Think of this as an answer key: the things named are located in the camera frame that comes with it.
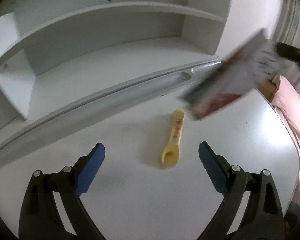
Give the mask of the yellow plastic spoon scoop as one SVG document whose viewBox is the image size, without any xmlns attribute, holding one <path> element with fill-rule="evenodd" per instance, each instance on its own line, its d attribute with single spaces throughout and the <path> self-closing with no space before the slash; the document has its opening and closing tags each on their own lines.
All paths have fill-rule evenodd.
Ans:
<svg viewBox="0 0 300 240">
<path fill-rule="evenodd" d="M 180 159 L 180 139 L 184 118 L 185 113 L 180 109 L 172 113 L 169 140 L 161 154 L 161 163 L 166 168 L 175 167 Z"/>
</svg>

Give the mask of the white printed paper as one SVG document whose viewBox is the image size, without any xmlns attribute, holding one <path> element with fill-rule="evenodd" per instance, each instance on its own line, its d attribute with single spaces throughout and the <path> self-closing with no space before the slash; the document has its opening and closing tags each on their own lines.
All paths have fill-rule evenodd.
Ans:
<svg viewBox="0 0 300 240">
<path fill-rule="evenodd" d="M 248 56 L 247 71 L 255 84 L 263 83 L 279 74 L 285 74 L 292 61 L 276 53 L 277 43 L 266 41 Z"/>
</svg>

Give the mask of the pink bed sheet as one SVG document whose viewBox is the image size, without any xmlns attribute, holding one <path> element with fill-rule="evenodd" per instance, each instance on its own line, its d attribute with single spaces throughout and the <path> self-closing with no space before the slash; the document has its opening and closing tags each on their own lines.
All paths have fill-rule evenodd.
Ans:
<svg viewBox="0 0 300 240">
<path fill-rule="evenodd" d="M 271 105 L 292 137 L 300 160 L 300 95 L 284 76 L 280 76 L 276 84 Z M 292 202 L 300 207 L 300 167 Z"/>
</svg>

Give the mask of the white desk hutch shelf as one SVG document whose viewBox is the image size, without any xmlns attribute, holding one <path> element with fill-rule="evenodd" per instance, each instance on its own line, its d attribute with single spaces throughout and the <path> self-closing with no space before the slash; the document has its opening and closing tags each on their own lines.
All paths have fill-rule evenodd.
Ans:
<svg viewBox="0 0 300 240">
<path fill-rule="evenodd" d="M 36 74 L 107 47 L 186 36 L 191 20 L 221 36 L 230 0 L 4 0 L 17 39 L 0 53 L 0 67 L 23 52 Z"/>
</svg>

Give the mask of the colourful booklet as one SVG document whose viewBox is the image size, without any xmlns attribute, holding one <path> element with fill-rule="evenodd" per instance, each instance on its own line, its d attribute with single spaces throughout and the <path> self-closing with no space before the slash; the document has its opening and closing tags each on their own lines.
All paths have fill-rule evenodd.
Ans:
<svg viewBox="0 0 300 240">
<path fill-rule="evenodd" d="M 180 97 L 194 120 L 224 108 L 261 82 L 256 58 L 266 44 L 266 30 L 260 29 L 220 67 Z"/>
</svg>

